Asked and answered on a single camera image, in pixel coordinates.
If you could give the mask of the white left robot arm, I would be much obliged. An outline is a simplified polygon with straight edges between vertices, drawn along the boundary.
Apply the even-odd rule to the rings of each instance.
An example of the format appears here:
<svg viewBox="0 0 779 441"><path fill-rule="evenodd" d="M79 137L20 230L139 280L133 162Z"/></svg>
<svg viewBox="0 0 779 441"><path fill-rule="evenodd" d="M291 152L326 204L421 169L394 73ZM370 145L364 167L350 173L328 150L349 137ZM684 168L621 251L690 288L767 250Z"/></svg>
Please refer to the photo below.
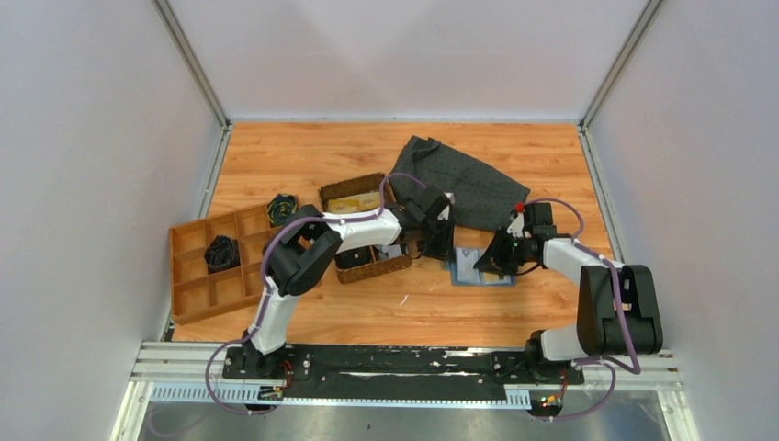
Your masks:
<svg viewBox="0 0 779 441"><path fill-rule="evenodd" d="M250 348L245 365L259 379L273 378L281 368L279 350L299 297L322 279L341 253L370 246L389 246L406 239L429 239L451 218L452 200L440 189L400 203L382 201L364 212L336 214L305 206L276 233L263 251L259 276L262 295L255 317L241 338Z"/></svg>

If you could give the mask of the teal leather card holder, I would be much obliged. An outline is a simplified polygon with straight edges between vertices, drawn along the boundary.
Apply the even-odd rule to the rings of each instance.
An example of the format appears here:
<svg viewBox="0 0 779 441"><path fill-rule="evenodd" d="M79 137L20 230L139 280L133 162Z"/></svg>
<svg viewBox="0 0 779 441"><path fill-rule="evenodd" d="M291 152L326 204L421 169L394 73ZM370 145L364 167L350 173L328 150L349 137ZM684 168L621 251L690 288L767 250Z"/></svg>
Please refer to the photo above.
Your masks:
<svg viewBox="0 0 779 441"><path fill-rule="evenodd" d="M475 268L484 250L478 248L457 247L455 260L445 263L454 286L512 287L516 281L513 276L493 274Z"/></svg>

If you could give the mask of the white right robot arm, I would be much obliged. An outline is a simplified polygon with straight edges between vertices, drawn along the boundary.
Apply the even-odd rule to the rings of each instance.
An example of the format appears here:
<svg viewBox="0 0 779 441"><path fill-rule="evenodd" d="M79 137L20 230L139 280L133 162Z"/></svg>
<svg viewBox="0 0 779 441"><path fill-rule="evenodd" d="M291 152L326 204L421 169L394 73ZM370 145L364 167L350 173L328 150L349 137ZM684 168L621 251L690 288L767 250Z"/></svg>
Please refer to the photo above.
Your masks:
<svg viewBox="0 0 779 441"><path fill-rule="evenodd" d="M535 331L525 343L526 375L548 383L562 368L605 363L638 375L641 355L660 352L663 330L650 269L606 257L586 246L583 232L559 232L555 198L517 204L474 269L520 276L525 266L553 270L578 289L571 325Z"/></svg>

